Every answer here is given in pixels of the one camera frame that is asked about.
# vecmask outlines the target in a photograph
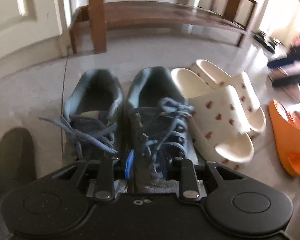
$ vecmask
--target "wooden chair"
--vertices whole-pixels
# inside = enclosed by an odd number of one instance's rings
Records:
[[[136,24],[190,24],[211,26],[240,33],[237,46],[241,46],[243,38],[249,34],[264,0],[248,0],[253,7],[245,26],[235,22],[241,0],[228,0],[224,15],[211,10],[194,8],[188,5],[152,2],[122,1],[107,2],[89,0],[89,5],[79,7],[69,27],[74,53],[77,52],[75,29],[78,22],[90,21],[92,40],[96,53],[106,52],[106,30],[112,27],[124,27]]]

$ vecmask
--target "baseboard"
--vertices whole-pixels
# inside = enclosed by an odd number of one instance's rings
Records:
[[[61,50],[61,36],[53,37],[22,48],[0,59],[0,78],[18,70],[65,56]]]

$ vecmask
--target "metal screw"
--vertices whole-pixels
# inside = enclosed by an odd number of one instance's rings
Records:
[[[194,190],[186,190],[185,192],[183,192],[183,196],[185,198],[198,198],[199,193]]]
[[[136,205],[138,205],[138,206],[141,206],[143,204],[143,201],[140,200],[140,199],[137,199],[133,203],[136,204]]]
[[[110,192],[106,191],[106,190],[101,190],[96,193],[96,198],[99,198],[99,199],[107,199],[110,197],[111,197]]]
[[[145,199],[143,200],[143,203],[152,203],[152,200],[151,200],[151,199],[148,199],[148,198],[145,198]]]

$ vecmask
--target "shoelace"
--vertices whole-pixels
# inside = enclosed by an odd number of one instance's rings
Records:
[[[181,156],[185,156],[186,150],[180,142],[167,141],[167,139],[170,136],[176,136],[180,138],[182,142],[186,140],[185,135],[176,131],[176,128],[181,128],[183,132],[186,130],[186,122],[181,118],[192,117],[189,112],[193,109],[193,106],[183,105],[171,98],[162,98],[159,101],[158,107],[139,107],[130,111],[130,114],[157,114],[154,116],[155,120],[149,120],[147,123],[142,124],[140,128],[141,132],[139,134],[140,140],[142,141],[142,152],[144,152],[146,149],[148,150],[148,154],[150,157],[149,167],[153,166],[154,170],[156,171],[156,168],[159,165],[158,163],[156,163],[157,154],[164,154],[161,150],[162,146],[175,146],[180,149]],[[147,128],[149,126],[155,126],[160,117],[172,119],[168,129],[163,132],[151,135],[151,138],[149,138],[145,134]],[[154,146],[154,150],[152,152],[150,150],[150,146]]]
[[[63,115],[60,116],[61,121],[49,119],[49,118],[42,118],[39,117],[40,120],[44,120],[50,123],[53,123],[54,125],[60,127],[61,129],[65,130],[69,135],[69,140],[73,144],[76,145],[77,148],[77,154],[79,159],[83,159],[82,155],[82,142],[89,142],[96,147],[111,153],[116,154],[117,151],[113,148],[114,143],[114,131],[117,128],[117,123],[113,123],[109,127],[107,127],[103,122],[100,120],[94,118],[94,117],[85,117],[81,115],[70,115],[70,120],[82,120],[85,123],[91,125],[95,125],[96,129],[89,132],[89,133],[83,133],[79,131],[78,129],[74,129],[71,127],[70,123],[64,118]]]

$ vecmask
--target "white slide sandal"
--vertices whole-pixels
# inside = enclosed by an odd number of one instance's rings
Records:
[[[253,144],[247,132],[248,119],[233,86],[212,90],[194,72],[176,68],[171,76],[182,94],[194,106],[188,120],[194,146],[208,161],[238,168],[253,158]]]
[[[202,78],[212,89],[222,86],[233,86],[240,98],[244,113],[250,124],[250,137],[262,133],[266,128],[266,117],[260,102],[253,90],[248,75],[245,72],[231,77],[213,63],[199,59],[191,66],[191,70]]]

